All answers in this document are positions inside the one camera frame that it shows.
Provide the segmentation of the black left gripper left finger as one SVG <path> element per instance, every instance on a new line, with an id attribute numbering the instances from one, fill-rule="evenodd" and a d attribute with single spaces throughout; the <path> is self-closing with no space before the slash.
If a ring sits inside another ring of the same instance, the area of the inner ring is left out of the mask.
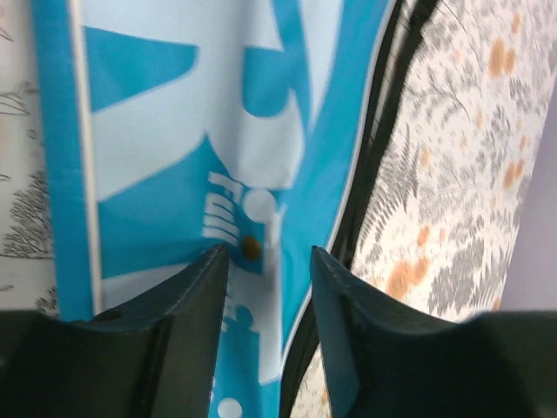
<path id="1" fill-rule="evenodd" d="M 89 321 L 2 312 L 2 416 L 207 416 L 228 267 L 214 246 Z"/>

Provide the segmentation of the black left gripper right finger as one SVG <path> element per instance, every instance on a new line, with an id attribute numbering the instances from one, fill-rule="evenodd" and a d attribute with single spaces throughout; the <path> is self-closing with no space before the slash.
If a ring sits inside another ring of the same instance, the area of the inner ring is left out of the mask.
<path id="1" fill-rule="evenodd" d="M 555 312 L 448 322 L 368 285 L 319 247 L 311 279 L 333 416 L 555 416 Z"/>

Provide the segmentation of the blue racket bag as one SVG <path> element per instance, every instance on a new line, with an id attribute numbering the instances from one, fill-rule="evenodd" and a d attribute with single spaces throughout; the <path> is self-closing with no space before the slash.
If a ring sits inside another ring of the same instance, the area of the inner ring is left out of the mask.
<path id="1" fill-rule="evenodd" d="M 60 314 L 88 320 L 230 254 L 212 417 L 276 417 L 300 377 L 314 246 L 350 260 L 433 1 L 34 1 Z"/>

